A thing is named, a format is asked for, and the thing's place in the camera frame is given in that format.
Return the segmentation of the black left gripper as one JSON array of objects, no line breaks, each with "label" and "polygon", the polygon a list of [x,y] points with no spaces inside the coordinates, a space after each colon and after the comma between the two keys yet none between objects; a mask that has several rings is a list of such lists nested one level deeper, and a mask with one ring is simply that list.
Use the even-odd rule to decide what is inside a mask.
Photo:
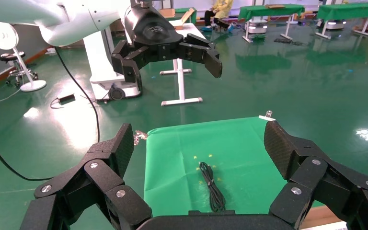
[{"label": "black left gripper", "polygon": [[223,64],[216,44],[194,34],[184,38],[155,8],[131,6],[125,13],[124,23],[131,44],[127,40],[119,41],[111,53],[111,63],[114,72],[122,74],[125,82],[142,88],[142,67],[149,62],[177,58],[204,64],[215,78],[221,77]]}]

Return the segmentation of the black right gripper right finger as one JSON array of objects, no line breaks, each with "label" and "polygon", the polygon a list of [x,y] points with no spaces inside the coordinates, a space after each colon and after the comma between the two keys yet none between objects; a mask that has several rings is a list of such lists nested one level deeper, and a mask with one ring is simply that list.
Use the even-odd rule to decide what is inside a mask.
[{"label": "black right gripper right finger", "polygon": [[328,157],[313,141],[266,123],[264,147],[286,184],[269,208],[299,229],[312,204],[326,205],[350,230],[368,230],[368,176]]}]

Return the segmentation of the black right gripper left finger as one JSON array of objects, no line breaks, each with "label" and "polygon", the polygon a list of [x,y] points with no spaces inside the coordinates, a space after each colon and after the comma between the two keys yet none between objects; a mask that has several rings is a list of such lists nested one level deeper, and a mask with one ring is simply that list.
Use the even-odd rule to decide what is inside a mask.
[{"label": "black right gripper left finger", "polygon": [[93,144],[82,160],[34,192],[34,229],[68,230],[83,212],[97,206],[116,230],[136,230],[152,218],[151,208],[123,177],[134,151],[132,126]]}]

